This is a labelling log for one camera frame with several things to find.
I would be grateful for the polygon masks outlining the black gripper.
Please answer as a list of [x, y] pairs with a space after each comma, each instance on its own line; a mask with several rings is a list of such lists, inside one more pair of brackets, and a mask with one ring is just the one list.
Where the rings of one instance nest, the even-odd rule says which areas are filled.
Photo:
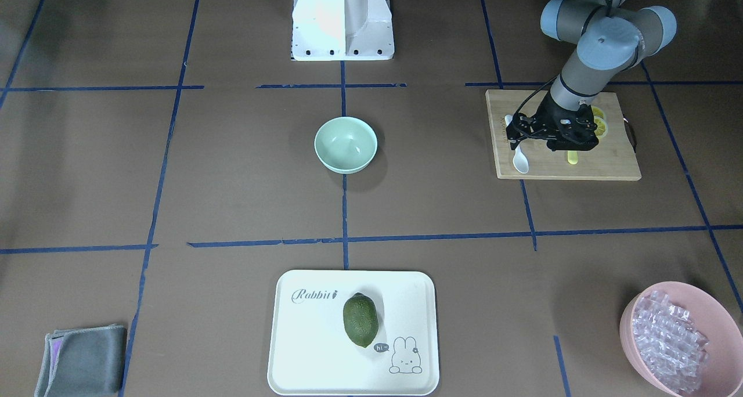
[[510, 138], [510, 149], [515, 151], [524, 140], [547, 140], [549, 137], [561, 142], [581, 142], [581, 130], [574, 124], [580, 106], [575, 104], [573, 107], [575, 109], [563, 108], [548, 92], [533, 116], [522, 113], [507, 115], [506, 136]]

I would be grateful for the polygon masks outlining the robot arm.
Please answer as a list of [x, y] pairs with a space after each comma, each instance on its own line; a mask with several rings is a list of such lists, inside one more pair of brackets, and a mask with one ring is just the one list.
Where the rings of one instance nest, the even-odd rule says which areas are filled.
[[592, 101], [620, 72], [665, 48], [677, 34], [675, 15], [664, 6], [637, 11], [626, 0], [550, 0], [540, 16], [544, 34], [575, 45], [532, 115], [517, 109], [506, 126], [511, 149], [527, 139], [551, 151], [589, 151], [598, 143]]

